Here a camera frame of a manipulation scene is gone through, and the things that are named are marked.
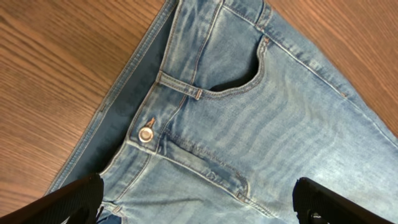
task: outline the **stitching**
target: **stitching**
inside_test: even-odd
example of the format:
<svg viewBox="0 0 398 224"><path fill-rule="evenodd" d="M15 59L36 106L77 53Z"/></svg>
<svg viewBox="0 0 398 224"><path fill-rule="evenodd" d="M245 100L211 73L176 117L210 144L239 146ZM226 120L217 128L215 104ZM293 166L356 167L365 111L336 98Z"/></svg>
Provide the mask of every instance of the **stitching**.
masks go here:
<svg viewBox="0 0 398 224"><path fill-rule="evenodd" d="M171 13L173 12L173 9L174 9L175 5L176 5L176 4L174 4L174 5L171 7L171 10L169 11L169 13L166 15L165 18L168 18L168 17L171 15ZM162 13L164 13L164 11L165 11L165 9L167 8L167 6L168 6L168 5L166 5L166 4L164 5L164 7L162 8L162 12L160 12L159 15L161 15ZM166 22L166 19L163 21L163 23L161 23L161 25L160 25L159 27L163 27L163 25L165 24L165 22ZM155 29L155 26L153 26L153 27L151 26L151 27L150 27L150 30L148 30L147 33L149 34L149 33L152 32L154 29ZM127 81L130 79L131 75L132 75L132 74L134 73L134 71L136 70L136 68L137 68L137 66L139 65L140 61L142 60L142 58L145 56L146 52L148 51L149 46L153 43L153 41L155 40L155 38L157 37L157 34L159 34L159 32L160 32L160 29L157 30L157 32L153 35L152 40L146 45L147 48L146 48L145 51L143 51L143 53L141 54L140 59L139 59L138 62L136 63L136 66L131 70L131 73L126 77L124 83L120 86L118 92L115 94L115 96L114 96L114 98L113 98L113 101L112 101L112 102L108 102L108 106L106 107L105 111L103 112L103 115L102 115L102 117L100 118L100 120L98 121L98 124L96 125L95 129L93 130L93 132L92 132L90 138L87 139L87 143L86 143L86 145L84 146L84 148L81 150L80 155L75 159L75 162L72 164L72 167L69 168L69 171L67 172L67 174L64 176L63 180L58 184L58 186L57 186L56 188L59 188L59 186L61 186L61 185L66 181L67 177L70 175L71 171L72 171L73 168L76 166L76 161L78 161L78 160L80 159L80 157L83 155L83 153L86 151L86 148L87 148L88 144L91 142L91 140L93 139L93 137L94 137L95 133L97 132L98 128L101 126L101 124L102 124L103 120L105 119L105 116L106 116L106 114L108 113L110 107L111 107L112 104L114 103L115 99L119 96L121 90L124 88L125 84L126 84ZM138 45L137 49L140 49L141 47L143 47L144 44L145 44L144 42L140 42L140 44ZM128 63L127 63L126 66L123 68L121 74L123 74L123 73L126 72L127 68L128 68L129 65L132 63L132 61L135 59L135 56L136 56L137 54L138 54L138 52L136 52L135 54L133 54L133 55L130 57ZM119 83L119 82L120 82L119 77L118 77L118 80L115 81L115 83L112 85L111 89L109 89L108 93L107 93L106 96L104 97L103 103L106 102L106 99L110 96L110 93L112 93L112 92L114 91L114 89L116 88L116 86L117 86L118 84L120 84L120 83ZM88 128L88 129L91 129L91 127L92 127L93 125L94 125L94 122L93 122L93 123L90 122L89 128ZM83 143L83 141L84 141L84 139L81 138L81 141L79 141L77 145L81 145L81 144ZM71 160L68 159L68 160L66 161L65 164L69 164L69 162L71 162ZM54 184L54 186L51 186L50 189L48 189L46 193L48 193L48 192L49 192L50 190L52 190L54 187L55 187L55 184Z"/></svg>
<svg viewBox="0 0 398 224"><path fill-rule="evenodd" d="M137 147L137 145L138 145L139 147L143 147L144 149L147 149L147 150L149 150L150 152L155 152L153 149L148 148L147 146L142 146L142 145L140 145L140 144L139 144L138 142L136 142L136 141L127 140L126 142L127 142L128 145L137 148L137 150L141 150L141 151L143 151L143 152L146 152L146 151L144 151L144 150L142 150L142 149L139 149L139 148Z"/></svg>
<svg viewBox="0 0 398 224"><path fill-rule="evenodd" d="M216 174L214 174L214 172L213 172L213 175L209 175L209 174L203 174L203 173L201 173L201 172L199 172L199 171L197 171L196 169L194 169L192 166L190 166L189 164L186 164L186 163L184 163L183 161L180 161L180 160L178 160L178 159L171 159L171 158L168 158L168 159L170 159L170 160L173 160L173 161L175 161L176 163L178 163L178 164L180 164L180 165L183 165L183 166L185 166L185 167L188 167L189 169L191 169L191 170L194 170L196 173L198 173L198 174L200 174L204 179L206 179L207 181L209 181L209 182L212 182L212 183L214 183L214 184L216 184L216 185L219 185L219 186L221 186L222 188L224 188L227 192L229 192L229 193L232 193L232 192L230 192L228 189L226 189L222 184L221 184L221 181L222 180L224 180L224 179L222 179L219 175L216 175ZM221 181L215 181L215 179L217 178L217 177L219 177L220 179L221 179Z"/></svg>
<svg viewBox="0 0 398 224"><path fill-rule="evenodd" d="M171 83L160 82L160 84L163 84L163 85L165 85L165 86L170 85L171 87L174 87L174 88L176 88L176 89L178 89L178 90L181 90L183 93L189 94L189 95L192 96L192 97L194 97L194 94L193 94L192 92L197 92L197 90L195 89L195 87L189 86L189 85L186 84L186 83L182 83L182 82L180 82L180 80L173 80L172 78L167 77L167 76L163 76L163 75L162 75L162 78L165 78L165 79L170 80ZM184 89L183 87L179 87L179 86L176 86L176 85L183 85L185 88L188 88L188 89L186 90L186 89Z"/></svg>
<svg viewBox="0 0 398 224"><path fill-rule="evenodd" d="M107 210L110 213L112 213L112 211L117 207L117 205L115 205L113 202L107 202L104 200L101 202L101 206L104 207L104 210Z"/></svg>
<svg viewBox="0 0 398 224"><path fill-rule="evenodd" d="M265 213L267 216L271 216L271 217L277 217L277 215L273 214L269 209L267 209L266 207L258 204L257 202L251 200L250 198L242 195L242 197L247 200L249 203L248 204L253 204L254 207L257 207L258 210L260 210L262 213Z"/></svg>
<svg viewBox="0 0 398 224"><path fill-rule="evenodd" d="M121 217L122 223L121 224L128 224L129 221L127 219L127 216L124 214L124 212L122 210L119 210L117 213L115 213L115 215Z"/></svg>
<svg viewBox="0 0 398 224"><path fill-rule="evenodd" d="M249 22L251 25L253 25L254 27L256 26L256 25L255 25L255 22L254 22L253 20L251 20L250 18L246 17L244 14L241 14L240 12L235 11L234 9L230 8L229 5L224 4L223 7L225 7L225 9L231 11L232 13L236 14L237 16L241 17L242 19L248 21L248 22Z"/></svg>
<svg viewBox="0 0 398 224"><path fill-rule="evenodd" d="M120 205L116 206L116 208L114 208L114 209L112 210L112 213L117 213L118 211L120 211L121 208L122 208L122 207L121 207Z"/></svg>
<svg viewBox="0 0 398 224"><path fill-rule="evenodd" d="M192 77L191 77L191 81L190 84L193 83L193 81L195 80L195 76L197 74L197 70L198 70L198 65L199 65L199 58L201 57L201 54L203 52L203 49L205 48L206 43L208 42L209 38L210 38L210 34L213 30L215 21L216 21L216 17L218 16L218 14L220 13L220 9L223 5L223 0L221 0L218 5L216 10L213 13L213 17L211 18L211 25L209 26L208 30L207 30L207 34L206 34L206 38L204 39L203 43L201 44L200 48L199 48L199 52L198 52L198 56L197 59L195 60L195 69L193 71Z"/></svg>
<svg viewBox="0 0 398 224"><path fill-rule="evenodd" d="M199 90L199 91L197 92L197 94L196 94L196 96L195 96L195 99L196 99L196 100L199 100L199 99L200 99L201 93L202 93L202 90Z"/></svg>
<svg viewBox="0 0 398 224"><path fill-rule="evenodd" d="M169 125L170 121L171 121L171 120L174 118L174 116L180 111L180 109L181 109L183 103L185 102L185 99L187 99L187 96L186 96L186 95L184 95L184 96L182 97L182 99L181 99L181 101L180 101L179 107L178 107L176 110L173 111L173 115L172 115L172 116L169 118L169 120L163 125L162 130L160 131L160 133L164 133L164 131L165 131L167 125ZM156 149L155 149L155 153L156 153L156 154L158 153L158 150L159 150L159 144L160 144L160 136L159 136L159 138L158 138L158 140L157 140L157 144L156 144Z"/></svg>
<svg viewBox="0 0 398 224"><path fill-rule="evenodd" d="M191 152L192 154L198 156L199 158L204 159L203 154L206 154L207 156L210 157L210 159L215 160L218 164L222 165L223 167L231 169L233 172L235 172L235 175L237 176L237 178L241 182L243 182L244 194L247 195L247 193L248 193L248 185L249 185L248 181L247 181L247 179L245 177L243 177L241 175L241 173L236 168L234 168L233 166L223 162L221 159L216 157L211 152L205 150L204 148L198 147L198 146L196 146L195 144L193 144L193 143L191 143L189 141L183 140L180 136L171 133L171 131L169 129L166 129L164 131L164 133L166 135L168 135L172 139L172 141L174 141L177 144L183 146L186 151Z"/></svg>
<svg viewBox="0 0 398 224"><path fill-rule="evenodd" d="M223 94L224 96L223 95L218 96L217 93L212 93L212 92L207 92L206 91L207 95L211 95L211 96L214 96L214 97L203 96L203 98L206 98L206 99L209 99L209 100L219 100L219 99L224 99L224 98L227 98L227 97L232 97L232 96L235 96L235 95L240 95L240 94L248 92L248 91L252 90L254 87L256 87L261 82L263 76L264 76L264 74L259 74L259 78L257 78L252 84L247 86L247 88L243 89L242 91L237 91L237 92L231 93L231 94L225 93L225 94Z"/></svg>
<svg viewBox="0 0 398 224"><path fill-rule="evenodd" d="M155 87L156 87L156 83L154 83L150 87L150 90L147 93L147 95L145 96L144 101L141 103L140 107L138 108L138 111L137 111L136 115L134 115L134 119L133 119L132 123L130 124L130 127L129 127L127 133L126 133L126 138L130 139L130 134L132 133L132 130L133 130L134 126L136 125L137 119L138 119L139 115L141 114L141 111L144 108L145 103L148 101L150 95L155 90Z"/></svg>
<svg viewBox="0 0 398 224"><path fill-rule="evenodd" d="M256 27L258 27L260 29L260 22L265 18L266 16L266 12L267 12L267 3L265 3L264 1L262 2L262 10L261 10L261 15L258 18L257 22L256 22Z"/></svg>
<svg viewBox="0 0 398 224"><path fill-rule="evenodd" d="M114 155L114 157L111 159L111 162L105 167L104 170L102 170L99 175L104 176L106 175L112 168L113 164L116 162L116 160L119 158L119 156L122 154L122 151L124 150L124 143L122 146L118 149L117 153Z"/></svg>
<svg viewBox="0 0 398 224"><path fill-rule="evenodd" d="M137 178L142 174L142 171L145 169L145 167L147 167L150 158L151 158L150 154L147 154L147 158L145 159L143 166L141 166L139 171L130 180L130 183L124 188L123 192L117 197L115 202L117 202L118 200L120 200L124 196L124 194L127 192L127 190L133 185L133 183L137 180Z"/></svg>
<svg viewBox="0 0 398 224"><path fill-rule="evenodd" d="M196 100L199 100L200 95L201 95L201 93L202 93L202 90L201 90L201 89L195 88L195 87L193 87L193 86L185 86L185 88L187 88L187 89L185 89L185 88L183 88L183 87L174 85L173 83L169 83L169 82L160 82L160 84L165 85L165 86L168 86L168 87L171 87L171 88L173 88L174 90L177 90L177 91L179 91L179 92L181 92L181 93L183 93L183 94L187 94L187 95L193 97L193 98L196 99Z"/></svg>
<svg viewBox="0 0 398 224"><path fill-rule="evenodd" d="M270 40L272 40L276 45L278 45L284 52L286 52L287 54L289 54L295 61L297 61L298 63L300 63L301 65L303 65L306 69L308 69L310 72L312 72L314 75L316 75L320 80L322 80L323 82L325 82L328 86L330 86L332 89L334 89L340 96L341 96L341 92L337 89L337 87L335 87L333 84L331 84L330 82L328 82L323 76L319 75L316 71L314 71L309 65L307 65L306 63L304 63L303 61L299 60L293 53L291 53L289 50L287 50L287 47L284 46L283 44L277 42L274 40L274 38L272 37L272 35L269 35Z"/></svg>
<svg viewBox="0 0 398 224"><path fill-rule="evenodd" d="M314 71L309 65L307 65L303 61L299 60L293 53L291 53L289 50L287 50L287 47L284 44L275 41L275 39L272 38L272 34L271 35L267 34L267 35L269 36L270 40L272 40L275 44L277 44L283 51L285 51L288 55L290 55L294 60L296 60L298 63L300 63L302 66L304 66L307 70L309 70L311 73L313 73L316 77L318 77L321 81L323 81L325 84L327 84L330 88L335 90L339 94L340 97L342 97L344 100L347 100L353 107L355 107L358 111L360 111L366 117L366 119L368 119L370 122L372 122L373 125L375 125L376 129L381 133L382 136L384 136L395 148L398 148L398 145L384 133L384 131L376 124L376 122L373 121L373 119L371 119L354 102L349 100L347 97L344 97L345 93L339 91L339 89L337 87L335 87L332 83L330 83L326 78L324 78L322 75L320 75L316 71Z"/></svg>
<svg viewBox="0 0 398 224"><path fill-rule="evenodd" d="M176 85L171 84L171 83L161 83L161 84L163 84L163 85L165 85L165 86L172 87L172 88L174 88L174 89L176 89L176 90L180 90L182 93L185 93L185 94L188 94L189 96L194 97L194 95L192 95L191 93L189 93L190 90L187 90L187 91L186 91L186 90L183 89L182 87L176 86Z"/></svg>
<svg viewBox="0 0 398 224"><path fill-rule="evenodd" d="M274 11L272 10L272 8L270 8L269 13L268 13L268 18L266 19L266 22L264 23L264 25L261 29L262 33L264 33L266 27L268 26L269 21L271 21L270 18L272 17L273 14L274 14Z"/></svg>
<svg viewBox="0 0 398 224"><path fill-rule="evenodd" d="M178 12L177 12L177 13L175 14L175 16L174 16L175 21L173 21L173 27L172 27L172 30L170 31L170 36L169 36L169 37L170 37L170 40L167 42L167 49L166 49L165 54L164 54L165 57L164 57L164 60L163 60L163 62L162 62L162 65L160 66L160 70L163 70L163 67L164 67L164 65L165 65L165 63L166 63L166 61L167 61L167 57L169 56L170 46L172 45L175 27L177 26L177 21L178 21L178 19L180 18L181 9L182 9L182 4L179 5Z"/></svg>
<svg viewBox="0 0 398 224"><path fill-rule="evenodd" d="M254 208L255 210L257 210L257 211L260 212L261 214L263 214L263 215L265 215L265 216L267 216L267 217L273 216L273 217L277 218L277 217L274 216L272 213L268 214L268 213L266 212L266 211L267 211L266 209L263 209L261 206L257 205L256 203L254 203L253 201L251 201L251 200L249 200L249 199L248 199L248 201L249 201L250 203L243 202L240 198L238 198L239 193L238 193L237 195L232 194L228 189L224 188L222 185L217 184L217 183L214 182L214 181L209 180L209 179L208 179L207 177L205 177L203 174L197 172L195 169L192 169L190 166L188 166L188 165L186 165L186 164L184 164L184 163L182 163L182 162L180 162L180 161L170 159L170 158L168 158L168 157L166 157L166 156L162 156L162 155L159 155L159 156L163 157L164 159L167 159L167 160L170 161L170 162L173 162L174 164L177 164L177 165L180 165L180 166L182 166L182 167L185 167L186 169L190 170L191 172L193 172L193 173L199 175L200 177L202 177L204 180L206 180L206 181L209 182L210 184L213 184L213 185L215 185L216 187L219 187L219 188L223 189L225 192L227 192L228 194L230 194L232 197L234 197L234 198L237 199L238 201L240 201L240 202L242 202L242 203L245 203L246 205L252 206L252 208Z"/></svg>

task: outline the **jeans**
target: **jeans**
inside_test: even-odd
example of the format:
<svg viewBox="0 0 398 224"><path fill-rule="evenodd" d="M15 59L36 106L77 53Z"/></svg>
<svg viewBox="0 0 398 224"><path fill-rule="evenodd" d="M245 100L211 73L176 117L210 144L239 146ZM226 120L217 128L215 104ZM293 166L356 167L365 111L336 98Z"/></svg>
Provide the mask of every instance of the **jeans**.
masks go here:
<svg viewBox="0 0 398 224"><path fill-rule="evenodd" d="M51 185L104 179L100 223L298 223L309 177L398 222L398 140L260 0L169 0Z"/></svg>

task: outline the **metal button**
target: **metal button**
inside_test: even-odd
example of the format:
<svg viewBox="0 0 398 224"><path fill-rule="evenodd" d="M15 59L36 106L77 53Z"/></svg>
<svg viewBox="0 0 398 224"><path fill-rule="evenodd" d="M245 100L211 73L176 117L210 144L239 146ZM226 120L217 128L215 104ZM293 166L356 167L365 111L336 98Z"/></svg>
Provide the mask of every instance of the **metal button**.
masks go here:
<svg viewBox="0 0 398 224"><path fill-rule="evenodd" d="M150 142L154 138L154 132L149 127L142 127L138 132L138 138L141 142Z"/></svg>

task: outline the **belt loop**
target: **belt loop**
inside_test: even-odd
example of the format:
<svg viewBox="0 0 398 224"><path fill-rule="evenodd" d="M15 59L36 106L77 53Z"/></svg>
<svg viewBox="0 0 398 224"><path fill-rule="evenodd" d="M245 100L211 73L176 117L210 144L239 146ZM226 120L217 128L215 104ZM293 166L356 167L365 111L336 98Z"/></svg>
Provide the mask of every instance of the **belt loop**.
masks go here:
<svg viewBox="0 0 398 224"><path fill-rule="evenodd" d="M266 0L263 0L262 11L256 22L256 28L259 29L261 32L263 32L264 29L266 28L269 18L271 17L271 13L272 13L271 6L268 3L266 3Z"/></svg>
<svg viewBox="0 0 398 224"><path fill-rule="evenodd" d="M175 91L179 91L180 93L191 96L195 100L199 100L203 92L201 88L197 88L193 85L182 82L162 71L159 72L159 83L169 88L172 88Z"/></svg>

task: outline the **wood grain surface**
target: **wood grain surface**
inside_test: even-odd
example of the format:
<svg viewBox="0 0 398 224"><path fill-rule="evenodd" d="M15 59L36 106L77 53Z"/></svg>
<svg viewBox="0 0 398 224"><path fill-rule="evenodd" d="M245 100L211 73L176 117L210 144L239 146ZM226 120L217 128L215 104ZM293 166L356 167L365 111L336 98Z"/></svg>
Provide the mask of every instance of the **wood grain surface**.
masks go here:
<svg viewBox="0 0 398 224"><path fill-rule="evenodd" d="M398 136L398 1L269 0ZM0 216L43 196L162 1L0 1Z"/></svg>

